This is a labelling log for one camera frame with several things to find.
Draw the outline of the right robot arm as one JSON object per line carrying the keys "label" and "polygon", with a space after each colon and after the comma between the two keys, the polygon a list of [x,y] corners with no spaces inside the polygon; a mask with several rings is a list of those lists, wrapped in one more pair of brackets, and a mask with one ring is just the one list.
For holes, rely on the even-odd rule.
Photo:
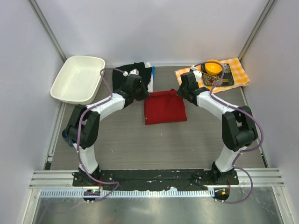
{"label": "right robot arm", "polygon": [[258,137],[251,109],[229,104],[211,94],[208,88],[200,88],[195,71],[181,75],[178,96],[220,119],[224,147],[211,166],[211,179],[216,184],[226,183],[233,175],[238,157]]}

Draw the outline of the blue ceramic mug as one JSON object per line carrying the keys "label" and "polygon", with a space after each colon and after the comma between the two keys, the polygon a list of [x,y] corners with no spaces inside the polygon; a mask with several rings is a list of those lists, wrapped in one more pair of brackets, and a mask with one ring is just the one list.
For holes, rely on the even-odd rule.
{"label": "blue ceramic mug", "polygon": [[68,146],[72,147],[73,146],[73,142],[72,140],[69,138],[68,134],[66,133],[65,130],[62,131],[62,138],[63,140],[67,143]]}

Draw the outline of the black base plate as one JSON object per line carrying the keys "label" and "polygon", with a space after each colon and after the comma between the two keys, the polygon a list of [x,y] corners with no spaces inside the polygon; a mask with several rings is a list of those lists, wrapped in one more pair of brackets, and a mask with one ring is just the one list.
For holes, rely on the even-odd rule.
{"label": "black base plate", "polygon": [[72,173],[74,187],[102,187],[112,190],[114,182],[120,185],[120,191],[168,191],[171,187],[178,191],[205,190],[208,185],[238,185],[239,179],[235,170],[219,177],[211,170],[204,169],[147,169],[147,170],[102,170],[95,178],[103,183],[90,179],[83,171]]}

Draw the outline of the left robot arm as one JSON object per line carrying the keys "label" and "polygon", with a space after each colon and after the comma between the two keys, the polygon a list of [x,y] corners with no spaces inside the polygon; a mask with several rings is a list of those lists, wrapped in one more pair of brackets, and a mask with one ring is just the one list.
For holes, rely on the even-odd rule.
{"label": "left robot arm", "polygon": [[94,144],[98,137],[100,122],[112,113],[150,96],[142,78],[130,73],[120,88],[107,98],[91,105],[78,104],[74,107],[64,132],[76,149],[79,172],[89,186],[95,186],[100,179],[100,167],[95,158]]}

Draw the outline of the yellow checkered cloth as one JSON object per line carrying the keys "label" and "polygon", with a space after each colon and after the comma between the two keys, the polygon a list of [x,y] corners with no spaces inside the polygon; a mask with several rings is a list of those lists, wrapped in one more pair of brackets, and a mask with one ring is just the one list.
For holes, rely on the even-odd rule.
{"label": "yellow checkered cloth", "polygon": [[[232,71],[232,75],[234,78],[234,82],[235,84],[232,86],[216,86],[213,89],[213,93],[218,93],[221,91],[227,91],[227,90],[231,90],[233,88],[238,88],[238,87],[245,87],[249,84],[249,78],[246,74],[246,72],[244,71],[240,61],[238,58],[231,58],[231,59],[227,59],[227,60],[222,60],[220,61],[221,63],[228,63],[231,71]],[[212,88],[212,86],[206,86],[204,85],[202,79],[200,82],[198,82],[199,87],[206,87],[209,90]]]}

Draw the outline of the folded blue t-shirt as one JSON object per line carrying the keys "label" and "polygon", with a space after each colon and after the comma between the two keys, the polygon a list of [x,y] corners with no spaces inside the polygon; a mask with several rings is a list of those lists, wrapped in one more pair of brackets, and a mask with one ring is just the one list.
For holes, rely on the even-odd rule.
{"label": "folded blue t-shirt", "polygon": [[155,77],[155,66],[152,66],[151,68],[152,68],[152,72],[151,73],[152,73],[152,76],[153,76],[153,79],[154,79],[154,77]]}

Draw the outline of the red t-shirt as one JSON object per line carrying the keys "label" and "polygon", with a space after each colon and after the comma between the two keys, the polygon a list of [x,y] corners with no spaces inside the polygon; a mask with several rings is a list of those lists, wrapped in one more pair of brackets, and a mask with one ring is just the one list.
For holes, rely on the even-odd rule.
{"label": "red t-shirt", "polygon": [[187,121],[185,104],[177,90],[153,92],[144,100],[146,125]]}

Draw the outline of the folded black t-shirt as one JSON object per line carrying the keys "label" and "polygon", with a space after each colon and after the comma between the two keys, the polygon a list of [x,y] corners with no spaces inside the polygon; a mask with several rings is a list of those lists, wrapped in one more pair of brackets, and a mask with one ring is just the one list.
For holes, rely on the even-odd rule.
{"label": "folded black t-shirt", "polygon": [[[145,65],[144,62],[139,62],[139,63],[133,63],[133,64],[127,64],[123,65],[120,67],[117,67],[117,69],[121,71],[126,71],[129,73],[130,71],[136,69],[139,72],[139,76],[142,78],[142,81],[145,85],[145,89],[148,91],[148,85],[150,84],[151,81],[151,76],[152,76],[152,67],[148,67]],[[113,85],[113,90],[117,90],[121,87],[121,84],[126,81],[126,77],[123,76],[122,72],[113,70],[112,73],[112,85]]]}

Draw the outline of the wooden chopstick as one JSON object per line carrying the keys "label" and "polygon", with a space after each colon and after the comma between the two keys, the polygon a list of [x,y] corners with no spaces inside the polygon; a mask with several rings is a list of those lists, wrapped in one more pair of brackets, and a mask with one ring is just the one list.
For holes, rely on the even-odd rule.
{"label": "wooden chopstick", "polygon": [[213,78],[216,78],[216,79],[218,79],[218,80],[221,80],[221,81],[223,81],[223,82],[229,82],[229,80],[228,79],[221,79],[220,77],[218,77],[218,76],[213,76],[213,75],[209,75],[209,74],[207,74],[207,73],[205,73],[205,72],[201,72],[202,74],[205,74],[205,75],[207,75],[207,76],[210,76],[210,77],[213,77]]}

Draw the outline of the white rectangular tray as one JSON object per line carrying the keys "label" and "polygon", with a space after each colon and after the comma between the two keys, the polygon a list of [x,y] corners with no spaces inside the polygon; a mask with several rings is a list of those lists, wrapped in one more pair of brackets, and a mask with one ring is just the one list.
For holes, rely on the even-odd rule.
{"label": "white rectangular tray", "polygon": [[101,85],[100,71],[105,65],[98,57],[71,56],[59,71],[50,90],[51,96],[68,104],[90,104]]}

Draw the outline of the folded white t-shirt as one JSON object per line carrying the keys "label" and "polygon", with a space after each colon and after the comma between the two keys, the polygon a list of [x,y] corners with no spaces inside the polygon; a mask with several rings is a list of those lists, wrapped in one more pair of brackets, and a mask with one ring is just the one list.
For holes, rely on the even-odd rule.
{"label": "folded white t-shirt", "polygon": [[[145,63],[145,68],[151,68],[152,65],[150,62],[146,62]],[[153,92],[153,82],[154,82],[154,79],[153,79],[153,76],[151,75],[151,78],[150,78],[150,82],[148,84],[148,92],[149,93],[152,93]]]}

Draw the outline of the black floral plate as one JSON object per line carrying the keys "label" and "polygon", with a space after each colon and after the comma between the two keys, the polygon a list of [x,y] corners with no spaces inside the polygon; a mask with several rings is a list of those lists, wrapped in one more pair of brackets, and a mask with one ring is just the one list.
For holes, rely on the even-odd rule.
{"label": "black floral plate", "polygon": [[[230,68],[229,64],[228,63],[222,63],[222,66],[224,68],[223,79],[228,79],[229,82],[223,82],[223,81],[221,81],[218,84],[218,86],[232,86],[232,85],[234,85],[235,82],[234,82],[234,78],[233,78],[232,71],[231,71],[231,68]],[[203,72],[206,73],[206,71],[205,71],[205,65],[201,65],[201,71],[203,71]],[[216,76],[221,77],[222,76],[222,72],[219,73]],[[202,81],[203,81],[204,85],[206,85],[206,86],[214,86],[218,82],[218,79],[210,77],[210,76],[207,76],[205,74],[202,74]]]}

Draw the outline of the orange bowl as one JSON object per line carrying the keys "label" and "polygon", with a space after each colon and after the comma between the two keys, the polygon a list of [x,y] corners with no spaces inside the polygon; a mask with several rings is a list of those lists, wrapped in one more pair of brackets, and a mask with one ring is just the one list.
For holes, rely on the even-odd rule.
{"label": "orange bowl", "polygon": [[218,75],[222,72],[221,63],[218,60],[210,59],[205,63],[205,71],[212,76]]}

